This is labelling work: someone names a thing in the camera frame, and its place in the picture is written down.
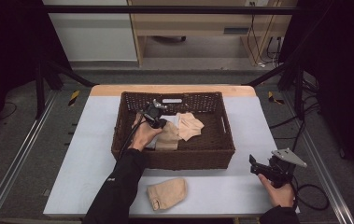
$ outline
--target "beige cloth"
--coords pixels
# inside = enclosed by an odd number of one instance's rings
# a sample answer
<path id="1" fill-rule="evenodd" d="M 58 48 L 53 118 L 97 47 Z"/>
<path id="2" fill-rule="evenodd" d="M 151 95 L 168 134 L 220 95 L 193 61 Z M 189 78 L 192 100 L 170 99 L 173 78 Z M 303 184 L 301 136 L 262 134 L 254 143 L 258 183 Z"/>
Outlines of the beige cloth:
<path id="1" fill-rule="evenodd" d="M 156 139 L 156 150 L 177 150 L 177 142 L 179 141 L 178 129 L 173 122 L 167 121 L 163 127 L 163 131 L 159 133 Z"/>
<path id="2" fill-rule="evenodd" d="M 178 128 L 180 139 L 188 141 L 191 137 L 201 134 L 204 124 L 196 119 L 192 113 L 177 113 L 177 116 L 179 117 Z"/>
<path id="3" fill-rule="evenodd" d="M 153 210 L 167 209 L 181 202 L 187 195 L 184 178 L 175 178 L 148 187 L 148 196 Z"/>

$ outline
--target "metal rail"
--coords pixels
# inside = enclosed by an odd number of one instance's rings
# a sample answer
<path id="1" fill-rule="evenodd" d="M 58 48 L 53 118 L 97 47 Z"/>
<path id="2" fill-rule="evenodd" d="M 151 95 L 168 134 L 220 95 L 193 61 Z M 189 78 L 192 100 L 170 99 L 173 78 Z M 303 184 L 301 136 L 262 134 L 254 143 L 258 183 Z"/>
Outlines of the metal rail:
<path id="1" fill-rule="evenodd" d="M 14 181 L 16 180 L 17 176 L 19 175 L 19 172 L 24 165 L 24 162 L 26 158 L 29 155 L 29 152 L 31 151 L 32 146 L 35 143 L 35 140 L 37 136 L 39 135 L 40 130 L 43 127 L 43 124 L 45 123 L 52 106 L 54 105 L 54 101 L 58 96 L 57 91 L 51 91 L 50 95 L 48 97 L 48 100 L 46 102 L 46 108 L 45 111 L 43 112 L 42 116 L 39 119 L 36 119 L 33 126 L 31 127 L 31 130 L 25 137 L 25 140 L 23 141 L 16 157 L 14 158 L 14 161 L 11 163 L 9 166 L 7 173 L 5 174 L 1 184 L 0 184 L 0 209 L 10 192 Z"/>
<path id="2" fill-rule="evenodd" d="M 106 13 L 106 14 L 248 14 L 248 15 L 313 15 L 319 8 L 305 7 L 205 7 L 205 6 L 26 6 L 22 9 L 47 13 Z"/>
<path id="3" fill-rule="evenodd" d="M 295 115 L 292 105 L 293 100 L 290 94 L 284 92 L 283 95 L 288 107 L 290 108 L 290 112 Z M 298 128 L 300 128 L 300 124 L 298 121 L 296 121 L 296 124 Z M 306 130 L 303 131 L 303 139 L 307 154 L 310 157 L 310 160 L 313 162 L 314 169 L 316 170 L 317 175 L 319 176 L 319 181 L 321 182 L 322 187 L 324 187 L 324 190 L 328 195 L 329 201 L 333 207 L 334 213 L 339 219 L 339 222 L 343 224 L 354 224 L 354 218 L 352 217 L 345 203 L 345 200 L 343 199 L 343 196 L 339 191 L 339 188 L 334 182 L 331 173 L 326 167 L 324 161 L 320 157 L 319 152 L 317 151 L 317 148 L 313 140 L 311 139 L 310 134 Z"/>

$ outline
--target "white table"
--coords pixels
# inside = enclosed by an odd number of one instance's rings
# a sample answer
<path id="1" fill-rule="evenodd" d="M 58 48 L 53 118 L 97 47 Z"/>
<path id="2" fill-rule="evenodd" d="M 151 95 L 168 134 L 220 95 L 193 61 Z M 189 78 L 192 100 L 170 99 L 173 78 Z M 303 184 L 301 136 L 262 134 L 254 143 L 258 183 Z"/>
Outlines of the white table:
<path id="1" fill-rule="evenodd" d="M 276 144 L 260 101 L 241 86 L 96 86 L 82 112 L 75 135 L 54 183 L 44 214 L 84 217 L 115 165 L 112 137 L 122 91 L 222 91 L 236 151 L 227 170 L 165 171 L 147 169 L 130 208 L 131 217 L 247 217 L 271 208 L 267 192 L 250 172 L 249 154 L 268 163 Z M 148 185 L 175 177 L 188 183 L 187 198 L 174 207 L 153 211 Z"/>

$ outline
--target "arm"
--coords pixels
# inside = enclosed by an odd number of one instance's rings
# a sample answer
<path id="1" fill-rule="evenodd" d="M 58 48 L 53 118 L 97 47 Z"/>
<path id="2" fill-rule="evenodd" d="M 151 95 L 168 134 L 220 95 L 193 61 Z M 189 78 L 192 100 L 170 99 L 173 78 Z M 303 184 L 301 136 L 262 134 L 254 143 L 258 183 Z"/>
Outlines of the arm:
<path id="1" fill-rule="evenodd" d="M 261 224 L 300 223 L 299 218 L 292 208 L 294 197 L 292 186 L 286 184 L 279 189 L 275 189 L 264 175 L 258 175 L 258 178 L 269 193 L 271 203 L 274 207 L 261 216 Z"/>
<path id="2" fill-rule="evenodd" d="M 139 126 L 132 144 L 125 150 L 115 169 L 95 196 L 83 224 L 128 223 L 130 206 L 134 202 L 138 182 L 147 162 L 141 151 L 161 131 L 162 129 L 150 128 L 146 122 Z"/>

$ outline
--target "white cabinet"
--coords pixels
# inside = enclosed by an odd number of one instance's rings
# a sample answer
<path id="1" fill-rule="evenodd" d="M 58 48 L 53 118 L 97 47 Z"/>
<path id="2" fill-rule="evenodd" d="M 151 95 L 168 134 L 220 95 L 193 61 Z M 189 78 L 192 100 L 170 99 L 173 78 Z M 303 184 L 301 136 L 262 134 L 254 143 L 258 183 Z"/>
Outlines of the white cabinet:
<path id="1" fill-rule="evenodd" d="M 43 0 L 45 5 L 126 6 L 125 0 Z M 70 62 L 136 62 L 128 14 L 50 13 Z"/>

